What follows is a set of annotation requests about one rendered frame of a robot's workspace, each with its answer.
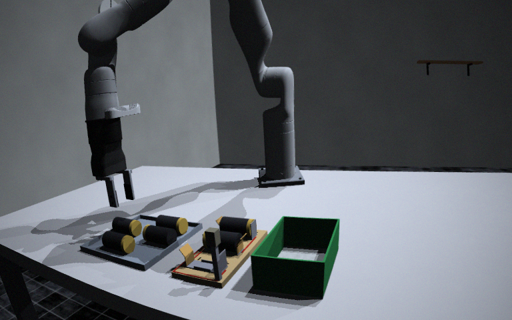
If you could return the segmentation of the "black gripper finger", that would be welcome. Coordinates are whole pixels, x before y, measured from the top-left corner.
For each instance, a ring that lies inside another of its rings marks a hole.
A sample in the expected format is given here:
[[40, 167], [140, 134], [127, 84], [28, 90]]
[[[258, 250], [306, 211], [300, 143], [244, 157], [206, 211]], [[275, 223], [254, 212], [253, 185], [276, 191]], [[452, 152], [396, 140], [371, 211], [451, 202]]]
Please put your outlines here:
[[110, 207], [118, 207], [118, 199], [117, 199], [117, 192], [115, 190], [114, 185], [114, 178], [113, 176], [106, 176], [106, 177], [96, 177], [96, 180], [105, 181], [106, 188], [107, 188], [107, 194], [109, 199], [109, 205]]
[[120, 171], [118, 173], [123, 174], [126, 199], [134, 200], [135, 195], [134, 195], [133, 183], [132, 183], [132, 178], [131, 178], [132, 169], [126, 169], [126, 170]]

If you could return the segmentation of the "green open-top box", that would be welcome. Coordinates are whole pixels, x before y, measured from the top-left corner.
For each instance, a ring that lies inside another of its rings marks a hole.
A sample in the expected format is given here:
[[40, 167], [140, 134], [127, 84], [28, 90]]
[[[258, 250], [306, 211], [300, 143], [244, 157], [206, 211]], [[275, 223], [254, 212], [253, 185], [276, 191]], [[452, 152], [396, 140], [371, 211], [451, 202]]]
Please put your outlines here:
[[323, 299], [339, 250], [339, 221], [282, 216], [251, 254], [253, 290]]

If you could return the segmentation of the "black battery with gold end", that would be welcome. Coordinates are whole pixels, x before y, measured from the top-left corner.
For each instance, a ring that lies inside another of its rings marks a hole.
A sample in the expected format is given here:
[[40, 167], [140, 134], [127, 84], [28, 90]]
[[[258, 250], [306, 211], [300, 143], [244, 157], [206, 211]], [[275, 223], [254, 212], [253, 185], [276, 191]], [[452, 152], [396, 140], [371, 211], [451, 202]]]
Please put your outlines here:
[[184, 235], [188, 229], [186, 218], [159, 215], [155, 222], [156, 226], [166, 227], [176, 230], [178, 234]]
[[124, 253], [132, 253], [135, 248], [135, 240], [132, 236], [112, 231], [104, 232], [102, 243], [107, 248]]
[[143, 238], [145, 241], [170, 246], [177, 240], [177, 232], [174, 229], [146, 225], [143, 228]]
[[245, 219], [237, 217], [222, 217], [219, 224], [220, 231], [228, 231], [241, 233], [245, 237], [251, 237], [251, 226], [250, 224], [254, 219]]
[[[242, 238], [241, 233], [228, 232], [228, 231], [220, 231], [221, 243], [218, 244], [219, 250], [226, 250], [230, 252], [237, 252], [236, 244], [239, 242], [240, 238]], [[205, 232], [203, 234], [203, 246], [205, 248], [209, 248], [205, 241]]]
[[132, 236], [139, 236], [142, 231], [142, 225], [140, 221], [122, 217], [114, 218], [112, 222], [112, 228], [115, 232]]

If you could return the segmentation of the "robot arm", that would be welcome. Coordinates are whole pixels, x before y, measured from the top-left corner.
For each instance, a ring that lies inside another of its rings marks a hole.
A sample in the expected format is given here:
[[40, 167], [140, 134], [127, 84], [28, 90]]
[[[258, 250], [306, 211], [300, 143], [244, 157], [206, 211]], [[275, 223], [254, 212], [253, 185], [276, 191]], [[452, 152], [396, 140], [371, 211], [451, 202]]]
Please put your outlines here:
[[[271, 179], [295, 175], [294, 78], [289, 67], [266, 67], [272, 30], [261, 0], [228, 0], [231, 28], [244, 53], [258, 94], [281, 98], [263, 112], [265, 171]], [[122, 0], [82, 26], [79, 46], [88, 53], [85, 96], [117, 92], [117, 38], [160, 13], [172, 0]], [[262, 64], [263, 62], [263, 64]]]

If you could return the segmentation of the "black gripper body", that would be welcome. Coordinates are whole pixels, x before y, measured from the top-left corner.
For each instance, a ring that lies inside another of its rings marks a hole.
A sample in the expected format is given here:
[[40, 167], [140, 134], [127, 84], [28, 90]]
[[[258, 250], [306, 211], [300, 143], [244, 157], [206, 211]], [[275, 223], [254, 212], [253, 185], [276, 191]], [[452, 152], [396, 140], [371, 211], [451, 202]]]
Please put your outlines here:
[[138, 103], [119, 106], [116, 92], [85, 97], [85, 122], [92, 152], [93, 176], [106, 177], [126, 170], [126, 160], [121, 145], [120, 117], [140, 112]]

